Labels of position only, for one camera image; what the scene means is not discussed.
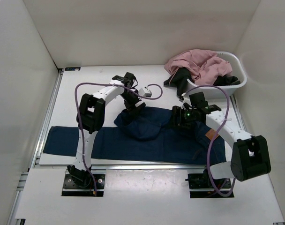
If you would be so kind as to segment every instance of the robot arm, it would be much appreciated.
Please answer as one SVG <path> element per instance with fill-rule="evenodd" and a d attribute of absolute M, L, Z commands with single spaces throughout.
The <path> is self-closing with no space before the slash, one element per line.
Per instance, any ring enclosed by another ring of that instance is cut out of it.
<path fill-rule="evenodd" d="M 110 81 L 112 86 L 105 87 L 92 95 L 84 94 L 82 96 L 79 110 L 84 132 L 84 153 L 82 133 L 79 129 L 79 140 L 75 161 L 72 165 L 67 167 L 70 175 L 73 177 L 74 182 L 78 185 L 85 186 L 87 183 L 89 183 L 87 179 L 90 180 L 90 175 L 86 171 L 83 158 L 87 168 L 90 169 L 93 143 L 98 131 L 103 126 L 106 105 L 108 105 L 118 95 L 121 95 L 124 98 L 126 109 L 129 110 L 129 113 L 132 113 L 133 115 L 139 113 L 139 111 L 145 106 L 145 103 L 132 92 L 124 89 L 123 87 L 114 86 L 115 84 L 118 84 L 131 88 L 135 81 L 136 77 L 131 73 L 126 73 L 124 77 L 115 76 Z M 152 93 L 146 87 L 140 89 L 139 91 L 135 90 L 135 92 L 145 97 L 151 97 L 152 95 Z"/>
<path fill-rule="evenodd" d="M 225 120 L 221 109 L 208 105 L 202 92 L 184 99 L 183 108 L 173 107 L 176 126 L 189 127 L 192 121 L 197 120 L 217 130 Z M 230 120 L 226 121 L 218 134 L 232 148 L 232 158 L 230 162 L 210 166 L 213 179 L 236 178 L 244 181 L 270 172 L 269 152 L 264 137 L 253 136 Z"/>

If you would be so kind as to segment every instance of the laundry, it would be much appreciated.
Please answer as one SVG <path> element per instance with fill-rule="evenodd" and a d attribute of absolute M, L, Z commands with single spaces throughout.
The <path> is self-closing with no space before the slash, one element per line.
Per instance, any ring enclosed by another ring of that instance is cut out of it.
<path fill-rule="evenodd" d="M 172 76 L 169 83 L 179 68 L 186 68 L 196 85 L 213 85 L 218 76 L 232 72 L 231 64 L 217 55 L 215 51 L 194 49 L 171 58 L 165 64 L 166 71 Z"/>
<path fill-rule="evenodd" d="M 177 88 L 177 96 L 180 98 L 181 95 L 186 91 L 187 88 L 187 79 L 193 79 L 191 73 L 185 67 L 179 68 L 174 76 L 170 76 L 169 79 L 164 81 L 164 86 L 171 86 Z M 227 86 L 227 85 L 238 85 L 240 80 L 235 76 L 218 76 L 216 81 L 213 83 L 214 86 Z"/>
<path fill-rule="evenodd" d="M 210 139 L 209 127 L 195 122 L 192 129 L 170 126 L 172 111 L 145 107 L 133 118 L 122 111 L 114 123 L 118 127 L 103 127 L 96 135 L 92 158 L 156 161 L 192 165 L 206 164 Z M 44 153 L 75 156 L 78 144 L 77 127 L 52 127 Z M 210 163 L 225 162 L 225 142 L 219 136 L 212 146 Z"/>

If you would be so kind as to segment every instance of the white table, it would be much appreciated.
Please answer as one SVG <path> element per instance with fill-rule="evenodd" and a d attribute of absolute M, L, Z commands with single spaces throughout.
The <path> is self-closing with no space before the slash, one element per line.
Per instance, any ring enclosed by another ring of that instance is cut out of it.
<path fill-rule="evenodd" d="M 135 74 L 140 87 L 149 83 L 162 84 L 168 78 L 163 66 L 82 67 L 80 71 L 65 71 L 49 128 L 77 126 L 74 88 L 78 83 L 108 83 L 114 75 L 123 76 L 126 72 Z M 81 87 L 78 97 L 99 88 Z M 159 94 L 156 87 L 151 90 L 153 97 Z M 209 103 L 225 111 L 224 99 Z M 181 102 L 174 88 L 164 88 L 162 99 L 146 100 L 146 104 L 171 109 Z M 113 127 L 113 120 L 123 109 L 121 97 L 113 100 L 106 107 L 104 126 Z M 229 117 L 237 123 L 233 106 Z M 226 145 L 227 160 L 230 156 L 231 149 Z M 26 219 L 26 225 L 272 225 L 284 221 L 268 175 L 236 182 L 234 198 L 190 199 L 188 183 L 184 180 L 186 169 L 193 169 L 193 166 L 93 159 L 95 169 L 128 170 L 106 171 L 104 197 L 63 197 L 60 194 L 65 166 L 73 160 L 73 157 L 42 154 L 39 165 L 29 172 L 16 218 Z"/>

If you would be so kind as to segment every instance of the black cloth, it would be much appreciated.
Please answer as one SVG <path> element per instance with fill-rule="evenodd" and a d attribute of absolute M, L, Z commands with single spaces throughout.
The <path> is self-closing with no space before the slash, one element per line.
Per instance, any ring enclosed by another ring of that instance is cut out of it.
<path fill-rule="evenodd" d="M 177 88 L 177 96 L 181 98 L 181 95 L 186 91 L 187 87 L 187 79 L 190 79 L 194 82 L 191 78 L 190 71 L 185 67 L 179 68 L 174 77 L 170 76 L 169 79 L 164 81 L 164 86 L 170 86 Z M 238 85 L 240 81 L 235 76 L 218 76 L 216 81 L 213 83 L 214 86 L 227 86 L 227 85 Z"/>
<path fill-rule="evenodd" d="M 118 115 L 118 127 L 103 127 L 96 135 L 92 158 L 158 161 L 204 165 L 210 140 L 205 136 L 210 130 L 201 122 L 194 128 L 169 128 L 172 111 L 145 107 L 136 118 L 127 111 Z M 77 127 L 52 127 L 44 153 L 75 156 L 78 144 Z M 219 136 L 213 143 L 210 163 L 225 162 L 225 142 Z"/>

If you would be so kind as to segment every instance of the pink garment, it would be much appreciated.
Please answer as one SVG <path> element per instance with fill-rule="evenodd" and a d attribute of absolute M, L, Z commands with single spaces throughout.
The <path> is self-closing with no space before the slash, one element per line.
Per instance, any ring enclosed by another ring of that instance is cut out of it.
<path fill-rule="evenodd" d="M 218 76 L 229 75 L 231 64 L 210 50 L 194 49 L 171 58 L 165 69 L 174 76 L 179 68 L 187 68 L 196 85 L 213 85 Z"/>

